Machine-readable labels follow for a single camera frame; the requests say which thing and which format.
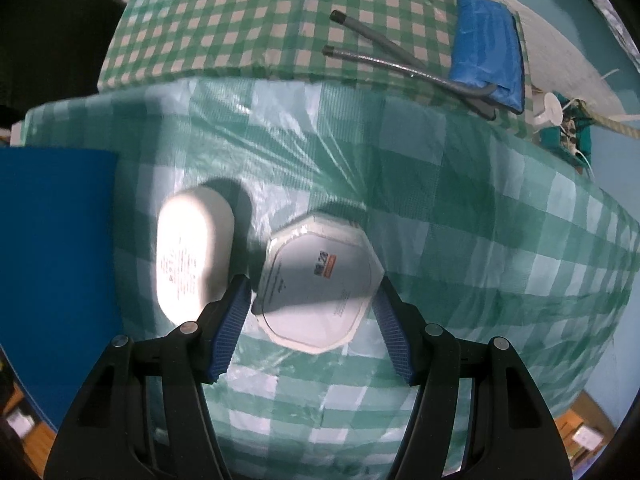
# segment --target container lid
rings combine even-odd
[[[551,121],[553,126],[562,124],[562,105],[551,92],[545,94],[545,112],[547,119]]]
[[[271,238],[254,314],[282,346],[331,350],[353,338],[383,274],[356,224],[310,216]]]

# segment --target blue folding chair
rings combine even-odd
[[[428,72],[425,63],[383,34],[334,10],[330,19],[367,38],[399,62],[325,46],[326,56],[351,60],[420,78],[458,95],[472,110],[489,120],[496,108],[524,111],[524,64],[516,22],[509,9],[492,0],[457,0],[458,24],[449,78]]]

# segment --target white spool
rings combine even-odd
[[[533,95],[533,113],[536,131],[562,124],[562,105],[551,92]]]

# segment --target white cable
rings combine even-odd
[[[620,69],[614,68],[613,70],[609,70],[604,76],[600,78],[600,81],[604,81],[607,77],[609,77],[611,74],[615,74],[616,72],[620,72]]]
[[[584,156],[584,153],[581,152],[580,150],[575,150],[576,154],[579,154],[582,156],[582,158],[584,159],[584,161],[587,163],[587,166],[589,167],[589,174],[591,175],[591,180],[595,181],[596,178],[593,174],[593,168],[591,167],[591,164],[589,164],[589,161],[587,160],[587,157]]]

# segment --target table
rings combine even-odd
[[[369,24],[447,76],[456,30],[455,0],[130,0],[108,49],[98,88],[107,91],[191,75],[334,80],[405,95],[423,104],[471,113],[435,86],[361,64],[328,59],[326,44],[373,52],[329,20],[333,9]],[[532,89],[523,50],[526,111],[500,110],[495,124],[530,137]]]
[[[388,92],[185,78],[36,108],[23,138],[118,153],[116,293],[137,340],[173,327],[154,292],[158,211],[197,184],[236,216],[231,275],[257,283],[271,233],[307,212],[356,221],[404,301],[457,337],[507,337],[555,415],[599,361],[640,267],[638,222],[563,161]],[[230,468],[270,480],[384,478],[415,394],[371,313],[319,356],[275,345],[248,316],[228,373],[205,388]],[[162,426],[157,397],[152,413]]]

